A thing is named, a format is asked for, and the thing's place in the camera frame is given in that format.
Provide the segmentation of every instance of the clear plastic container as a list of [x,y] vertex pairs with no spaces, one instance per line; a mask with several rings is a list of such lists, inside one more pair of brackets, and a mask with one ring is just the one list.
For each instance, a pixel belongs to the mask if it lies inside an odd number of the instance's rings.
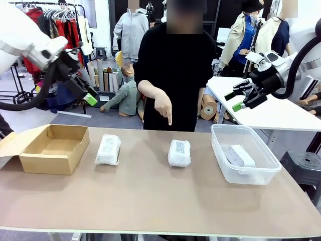
[[[212,125],[212,147],[226,181],[237,184],[266,185],[281,164],[258,134],[250,127]],[[255,168],[232,165],[225,156],[230,145],[241,145],[255,161]]]

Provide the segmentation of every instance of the black stool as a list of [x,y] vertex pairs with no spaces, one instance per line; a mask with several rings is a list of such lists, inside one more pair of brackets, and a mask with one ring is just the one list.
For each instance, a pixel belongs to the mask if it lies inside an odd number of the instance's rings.
[[321,158],[315,153],[290,150],[284,154],[280,163],[308,193],[311,202],[316,206],[321,196]]
[[96,59],[107,60],[106,49],[104,47],[96,48]]

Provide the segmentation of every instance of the cardboard box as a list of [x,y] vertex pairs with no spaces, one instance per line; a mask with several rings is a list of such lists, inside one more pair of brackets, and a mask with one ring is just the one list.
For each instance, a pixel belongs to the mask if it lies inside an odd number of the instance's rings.
[[19,156],[27,173],[71,175],[88,144],[88,127],[46,125],[8,135],[0,157]]

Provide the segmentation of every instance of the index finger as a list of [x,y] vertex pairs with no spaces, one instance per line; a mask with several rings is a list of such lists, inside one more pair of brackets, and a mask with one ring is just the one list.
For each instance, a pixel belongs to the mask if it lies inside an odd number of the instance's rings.
[[173,121],[172,121],[172,110],[169,110],[167,118],[169,119],[169,126],[171,126],[172,123],[173,123]]

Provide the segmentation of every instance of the beige tabletop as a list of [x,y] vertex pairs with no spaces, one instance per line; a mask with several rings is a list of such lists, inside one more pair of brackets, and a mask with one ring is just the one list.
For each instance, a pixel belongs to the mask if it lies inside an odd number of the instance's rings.
[[[89,130],[90,144],[72,176],[25,174],[17,158],[0,170],[2,228],[321,236],[320,214],[285,170],[267,186],[227,183],[210,134]],[[103,134],[121,139],[116,167],[94,164]],[[172,139],[190,141],[189,167],[168,166]]]

